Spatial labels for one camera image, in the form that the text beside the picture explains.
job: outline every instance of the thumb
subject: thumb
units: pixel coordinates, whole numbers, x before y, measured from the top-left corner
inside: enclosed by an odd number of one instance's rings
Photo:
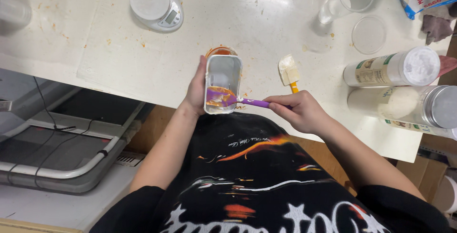
[[[296,118],[297,114],[294,113],[293,111],[289,110],[288,108],[284,107],[283,105],[280,105],[275,102],[271,102],[268,107],[276,114],[279,115],[279,117],[287,120],[289,123],[293,123]]]
[[[206,58],[203,55],[200,55],[200,63],[198,64],[197,72],[195,73],[194,78],[203,79],[205,78],[206,73]]]

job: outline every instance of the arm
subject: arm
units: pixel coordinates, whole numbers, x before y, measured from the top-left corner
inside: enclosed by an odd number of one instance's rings
[[[201,56],[186,97],[138,169],[130,185],[130,192],[144,186],[166,189],[180,171],[197,119],[205,113],[205,71],[206,58]]]
[[[331,118],[308,91],[270,96],[265,101],[272,102],[269,108],[297,131],[315,134],[324,140],[356,190],[366,185],[383,185],[403,190],[425,201],[402,172]],[[293,109],[289,110],[283,105],[290,105]]]

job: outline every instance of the person's left hand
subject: person's left hand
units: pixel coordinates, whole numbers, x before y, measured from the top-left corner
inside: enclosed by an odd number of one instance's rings
[[[203,110],[203,104],[205,102],[205,73],[206,58],[201,55],[197,72],[189,84],[186,97],[182,101],[182,103],[190,108],[197,116],[205,114],[205,111]]]

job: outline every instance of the wire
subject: wire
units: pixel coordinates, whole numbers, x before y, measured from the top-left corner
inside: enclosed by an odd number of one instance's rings
[[[47,108],[47,106],[46,106],[46,102],[44,101],[43,94],[41,93],[41,90],[40,90],[40,86],[38,86],[37,78],[35,78],[35,76],[33,76],[33,80],[35,81],[35,84],[37,84],[38,92],[40,93],[41,100],[43,101],[44,110],[48,113],[49,117],[51,117],[51,119],[53,120],[54,129],[56,130],[56,129],[57,129],[56,121],[54,120],[54,118],[51,116],[51,114],[50,114],[49,111],[48,111],[48,108]]]
[[[53,129],[53,132],[52,134],[48,137],[48,139],[40,144],[40,146],[35,149],[33,152],[31,152],[29,155],[27,155],[24,159],[22,159],[21,162],[18,162],[16,163],[13,167],[11,167],[11,169],[8,171],[8,174],[6,175],[6,179],[8,180],[8,183],[13,185],[13,182],[11,181],[11,172],[12,170],[14,170],[14,168],[18,165],[20,165],[20,163],[23,163],[25,160],[27,160],[31,155],[33,155],[34,153],[36,153],[38,150],[40,150],[51,138],[52,136],[54,136],[54,133],[55,131],[63,131],[63,130],[68,130],[68,129],[74,129],[76,128],[75,126],[71,126],[71,127],[66,127],[66,128],[62,128],[62,129],[58,129],[57,128],[57,125],[56,125],[56,122],[54,120],[54,118],[51,116],[51,114],[49,113],[48,111],[48,108],[47,108],[47,105],[46,105],[46,102],[44,101],[44,97],[43,97],[43,93],[41,93],[41,89],[40,89],[40,86],[38,85],[38,82],[37,82],[37,78],[35,76],[33,76],[33,80],[35,81],[35,84],[37,85],[37,89],[38,89],[38,92],[40,93],[40,96],[41,96],[41,100],[43,101],[43,106],[44,106],[44,110],[46,111],[46,113],[49,115],[49,117],[51,117],[51,119],[53,120],[53,124],[54,124],[54,129]]]
[[[33,152],[31,152],[29,155],[27,155],[24,159],[22,159],[22,162],[27,160],[32,154],[36,153],[36,151],[38,151],[43,145],[45,145],[49,141],[49,139],[51,139],[51,137],[54,136],[55,132],[56,131],[53,130],[53,133],[48,137],[48,139],[44,143],[40,144],[40,146],[37,149],[35,149]],[[6,175],[6,179],[8,179],[8,182],[10,185],[13,185],[13,182],[10,179],[11,171],[18,165],[19,165],[19,162],[16,163],[13,167],[11,167],[11,169],[8,171],[8,174]]]
[[[51,155],[52,155],[52,154],[53,154],[53,153],[63,144],[63,143],[65,143],[65,142],[67,142],[67,141],[70,141],[70,140],[72,140],[73,138],[75,138],[75,137],[77,137],[77,136],[81,136],[82,134],[84,134],[85,132],[87,132],[87,131],[90,129],[90,125],[92,124],[92,121],[94,121],[94,120],[100,120],[100,119],[103,119],[103,117],[100,117],[100,118],[97,118],[97,119],[91,119],[91,120],[89,121],[89,125],[87,126],[87,130],[85,130],[84,132],[81,132],[81,133],[77,134],[77,135],[74,136],[74,137],[70,137],[70,138],[68,138],[67,140],[63,141],[62,143],[58,144],[58,145],[54,148],[54,150],[52,150],[52,151],[48,154],[48,156],[46,156],[46,158],[44,158],[44,160],[41,162],[40,166],[38,166],[37,171],[35,171],[35,176],[34,176],[35,185],[36,185],[39,189],[42,189],[42,187],[40,187],[40,186],[37,184],[37,174],[38,174],[38,171],[41,169],[41,166],[43,166],[44,162],[45,162],[46,160],[48,160],[48,158],[49,158],[49,157],[50,157],[50,156],[51,156]]]

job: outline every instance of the purple silicone spatula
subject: purple silicone spatula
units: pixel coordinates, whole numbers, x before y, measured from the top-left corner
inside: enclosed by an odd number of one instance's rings
[[[236,102],[263,108],[268,108],[268,105],[270,104],[268,101],[237,97],[231,90],[220,86],[209,86],[206,89],[206,104],[228,107]],[[292,110],[290,105],[286,105],[285,107]]]

